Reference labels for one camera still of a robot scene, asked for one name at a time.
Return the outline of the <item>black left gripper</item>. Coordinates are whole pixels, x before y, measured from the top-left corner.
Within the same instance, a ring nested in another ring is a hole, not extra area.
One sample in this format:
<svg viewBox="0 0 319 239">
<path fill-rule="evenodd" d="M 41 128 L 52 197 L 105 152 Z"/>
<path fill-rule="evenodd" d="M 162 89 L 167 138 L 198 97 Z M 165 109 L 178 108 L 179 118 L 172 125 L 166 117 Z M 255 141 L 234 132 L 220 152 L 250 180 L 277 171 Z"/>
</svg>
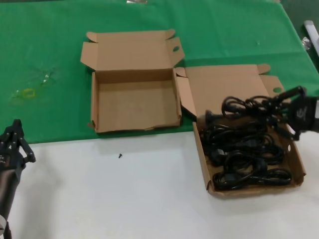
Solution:
<svg viewBox="0 0 319 239">
<path fill-rule="evenodd" d="M 22 148 L 26 154 L 23 157 L 19 151 Z M 31 147 L 24 139 L 22 122 L 15 119 L 12 125 L 5 128 L 0 136 L 0 174 L 15 173 L 21 175 L 25 164 L 35 163 L 36 158 Z"/>
</svg>

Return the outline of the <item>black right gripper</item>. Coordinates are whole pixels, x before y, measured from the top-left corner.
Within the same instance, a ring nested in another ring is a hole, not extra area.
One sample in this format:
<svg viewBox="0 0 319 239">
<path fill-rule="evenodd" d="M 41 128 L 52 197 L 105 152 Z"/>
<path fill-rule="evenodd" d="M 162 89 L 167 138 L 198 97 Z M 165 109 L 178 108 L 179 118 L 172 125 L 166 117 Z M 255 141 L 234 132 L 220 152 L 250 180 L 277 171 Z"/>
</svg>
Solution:
<svg viewBox="0 0 319 239">
<path fill-rule="evenodd" d="M 302 86 L 292 88 L 268 100 L 267 106 L 284 108 L 284 103 L 292 97 L 299 96 L 291 101 L 288 108 L 288 125 L 295 131 L 291 132 L 286 121 L 277 117 L 267 117 L 266 124 L 280 136 L 299 141 L 300 133 L 306 131 L 318 131 L 318 98 L 305 96 L 306 89 Z"/>
</svg>

